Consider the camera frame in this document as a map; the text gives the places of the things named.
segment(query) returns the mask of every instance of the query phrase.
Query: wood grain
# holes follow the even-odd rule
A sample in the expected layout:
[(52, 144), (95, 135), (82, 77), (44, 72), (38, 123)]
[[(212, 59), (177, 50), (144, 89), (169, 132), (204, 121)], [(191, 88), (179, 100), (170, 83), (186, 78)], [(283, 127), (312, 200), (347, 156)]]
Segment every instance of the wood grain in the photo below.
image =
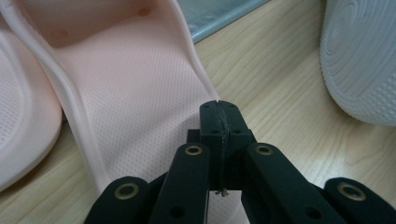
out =
[[(220, 97), (311, 182), (356, 179), (396, 206), (396, 129), (343, 112), (318, 60), (324, 1), (274, 0), (196, 45)], [(82, 223), (95, 192), (68, 124), (32, 172), (0, 193), (0, 223)]]

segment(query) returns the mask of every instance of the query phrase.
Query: light wood floor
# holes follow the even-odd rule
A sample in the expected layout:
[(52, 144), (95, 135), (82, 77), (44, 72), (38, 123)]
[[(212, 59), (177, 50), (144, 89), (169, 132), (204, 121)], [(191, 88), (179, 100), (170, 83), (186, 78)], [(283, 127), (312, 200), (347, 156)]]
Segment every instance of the light wood floor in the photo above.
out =
[[(332, 100), (318, 60), (324, 1), (273, 0), (196, 45), (220, 97), (258, 141), (312, 183), (345, 176), (396, 206), (396, 128), (357, 121)], [(70, 128), (28, 176), (0, 193), (0, 223), (82, 223), (95, 192)]]

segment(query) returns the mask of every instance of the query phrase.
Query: wooden table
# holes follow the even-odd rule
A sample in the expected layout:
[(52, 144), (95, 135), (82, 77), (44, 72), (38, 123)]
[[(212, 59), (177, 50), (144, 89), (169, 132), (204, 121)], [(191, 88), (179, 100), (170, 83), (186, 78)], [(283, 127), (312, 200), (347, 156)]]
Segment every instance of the wooden table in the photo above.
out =
[[(258, 141), (319, 186), (345, 176), (396, 206), (396, 128), (362, 123), (326, 90), (318, 58), (325, 1), (274, 0), (196, 45), (220, 97)], [(32, 172), (0, 193), (0, 223), (81, 223), (95, 200), (67, 123)]]

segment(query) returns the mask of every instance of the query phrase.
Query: gray plastic object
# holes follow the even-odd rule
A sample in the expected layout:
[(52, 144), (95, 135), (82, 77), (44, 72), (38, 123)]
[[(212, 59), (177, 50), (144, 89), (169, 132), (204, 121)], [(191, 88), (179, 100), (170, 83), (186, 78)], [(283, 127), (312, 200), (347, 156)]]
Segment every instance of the gray plastic object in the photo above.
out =
[(197, 43), (268, 0), (177, 0)]
[(396, 1), (328, 0), (320, 44), (327, 88), (350, 116), (396, 126)]

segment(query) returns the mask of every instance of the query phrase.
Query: white slipper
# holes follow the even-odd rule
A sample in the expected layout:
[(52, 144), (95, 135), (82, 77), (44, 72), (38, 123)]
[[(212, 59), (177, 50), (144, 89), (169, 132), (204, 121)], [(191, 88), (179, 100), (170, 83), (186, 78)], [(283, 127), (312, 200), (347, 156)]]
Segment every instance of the white slipper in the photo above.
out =
[[(166, 172), (199, 106), (219, 98), (176, 1), (3, 0), (1, 10), (47, 67), (99, 192)], [(240, 194), (211, 196), (210, 223), (241, 213)]]
[(396, 126), (396, 1), (327, 1), (320, 64), (350, 116)]
[(0, 16), (0, 191), (34, 168), (61, 129), (62, 109), (38, 60)]

